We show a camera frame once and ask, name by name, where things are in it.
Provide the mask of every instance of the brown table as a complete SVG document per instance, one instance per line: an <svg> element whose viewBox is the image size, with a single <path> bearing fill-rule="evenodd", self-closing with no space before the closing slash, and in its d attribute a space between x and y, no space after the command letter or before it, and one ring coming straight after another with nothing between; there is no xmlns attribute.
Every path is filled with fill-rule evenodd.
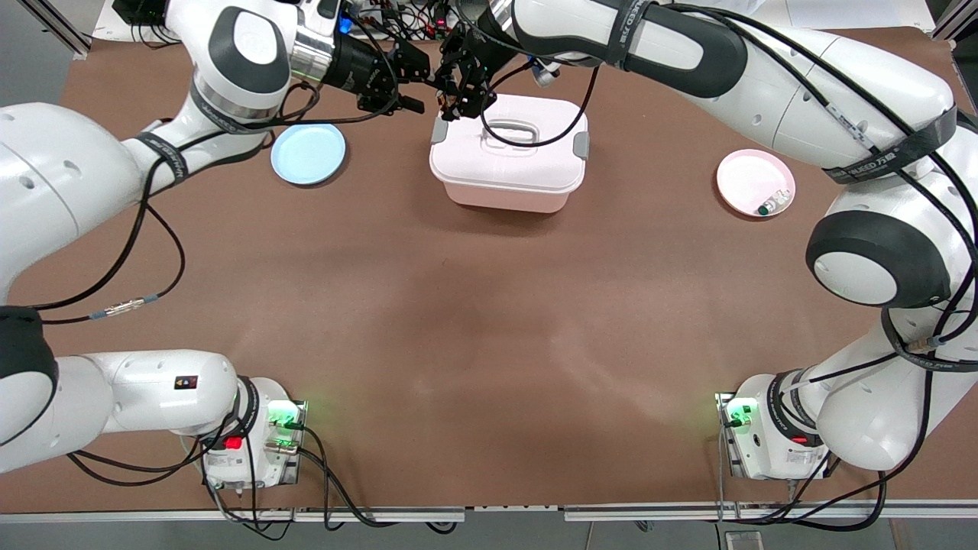
<svg viewBox="0 0 978 550"><path fill-rule="evenodd" d="M845 34L941 74L969 105L946 43L908 28ZM63 104L128 137L177 112L191 71L181 48L99 42L72 65ZM580 101L588 76L566 70L547 90L522 77L504 91ZM711 501L714 392L820 361L877 314L832 297L805 267L837 186L789 160L791 209L764 222L731 214L714 169L753 144L663 86L602 71L587 178L550 216L453 204L428 169L426 103L428 115L343 127L350 166L327 188L284 184L266 153L160 196L187 248L184 282L138 312L48 329L54 351L225 353L240 373L309 400L310 425L363 504ZM353 114L336 91L313 112ZM27 271L12 301L87 287L132 216ZM148 222L117 279L66 313L155 291L175 263ZM978 497L975 417L972 393L890 495ZM167 433L104 435L91 450L142 464L182 457ZM303 470L299 486L262 491L261 506L320 503L318 474ZM811 497L871 476L843 469ZM783 496L780 482L729 482L731 499ZM210 508L190 468L147 488L99 484L65 458L0 477L3 513Z"/></svg>

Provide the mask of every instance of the light blue round lid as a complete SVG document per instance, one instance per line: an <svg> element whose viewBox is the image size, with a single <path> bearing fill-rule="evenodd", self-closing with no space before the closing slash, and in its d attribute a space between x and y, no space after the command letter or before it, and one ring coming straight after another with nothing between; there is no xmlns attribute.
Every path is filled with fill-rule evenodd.
<svg viewBox="0 0 978 550"><path fill-rule="evenodd" d="M332 124L289 127L272 146L272 168L295 185L315 185L332 176L343 164L346 140Z"/></svg>

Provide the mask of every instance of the gray floor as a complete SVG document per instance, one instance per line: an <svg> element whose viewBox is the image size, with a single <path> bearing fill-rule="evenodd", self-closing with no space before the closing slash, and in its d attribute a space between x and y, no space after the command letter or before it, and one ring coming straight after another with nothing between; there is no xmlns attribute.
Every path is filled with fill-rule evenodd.
<svg viewBox="0 0 978 550"><path fill-rule="evenodd" d="M934 0L934 4L947 0ZM91 8L75 17L86 29ZM959 47L957 57L969 87L978 91L978 38ZM28 101L57 103L64 89L71 55L18 3L0 1L0 106ZM858 533L829 533L803 527L764 527L768 550L974 550L978 547L976 521L881 521ZM588 526L567 524L556 513L475 513L449 536L424 526L397 526L376 530L347 526L327 533L313 524L293 526L284 544L292 550L321 549L431 549L572 550L585 548ZM122 550L198 550L233 547L236 550L272 548L239 526L217 522L113 523L60 525L2 525L0 549L61 550L99 548ZM717 548L713 526L706 523L659 523L642 533L632 523L596 524L590 548L710 550Z"/></svg>

